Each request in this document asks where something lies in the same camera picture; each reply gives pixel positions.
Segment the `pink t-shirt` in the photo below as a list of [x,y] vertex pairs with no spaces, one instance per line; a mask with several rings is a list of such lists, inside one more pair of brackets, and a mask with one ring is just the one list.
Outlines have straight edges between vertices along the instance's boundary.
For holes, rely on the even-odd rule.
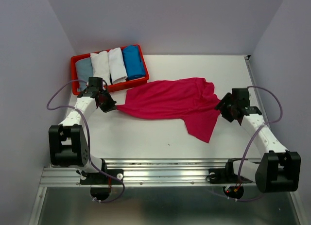
[[208,143],[220,112],[214,84],[205,78],[159,80],[129,89],[117,110],[145,120],[181,119],[187,132]]

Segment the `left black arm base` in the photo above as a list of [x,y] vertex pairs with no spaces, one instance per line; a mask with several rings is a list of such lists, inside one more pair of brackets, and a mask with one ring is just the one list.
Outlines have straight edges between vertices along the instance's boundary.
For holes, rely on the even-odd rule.
[[[76,173],[80,176],[81,185],[121,185],[118,180],[111,179],[101,173],[85,173],[76,170]],[[122,169],[108,169],[107,174],[117,178],[118,175],[121,175],[120,180],[123,180],[124,171]]]

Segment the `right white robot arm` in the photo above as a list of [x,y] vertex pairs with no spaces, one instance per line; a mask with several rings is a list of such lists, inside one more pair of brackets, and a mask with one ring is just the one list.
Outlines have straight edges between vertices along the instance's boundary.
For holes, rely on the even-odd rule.
[[250,135],[240,159],[229,159],[212,177],[212,183],[254,182],[262,193],[296,191],[299,184],[301,157],[281,144],[265,121],[260,109],[250,104],[248,88],[234,88],[216,105],[222,117],[237,121]]

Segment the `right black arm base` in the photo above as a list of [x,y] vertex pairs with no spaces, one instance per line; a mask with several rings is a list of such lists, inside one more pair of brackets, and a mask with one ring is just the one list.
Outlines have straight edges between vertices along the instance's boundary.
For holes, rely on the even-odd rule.
[[230,158],[224,167],[209,168],[206,181],[211,184],[234,184],[240,183],[238,176],[234,174],[233,163],[241,158]]

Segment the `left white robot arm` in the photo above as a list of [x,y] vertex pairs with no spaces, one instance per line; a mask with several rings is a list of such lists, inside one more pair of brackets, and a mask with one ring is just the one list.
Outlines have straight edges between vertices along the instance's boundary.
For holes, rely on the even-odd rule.
[[50,107],[49,111],[60,108],[70,109],[69,114],[58,125],[48,130],[51,164],[59,167],[75,167],[81,172],[91,173],[97,183],[108,179],[104,160],[93,157],[90,151],[90,130],[88,119],[99,108],[104,113],[116,109],[103,78],[89,77],[86,88],[81,91],[75,105]]

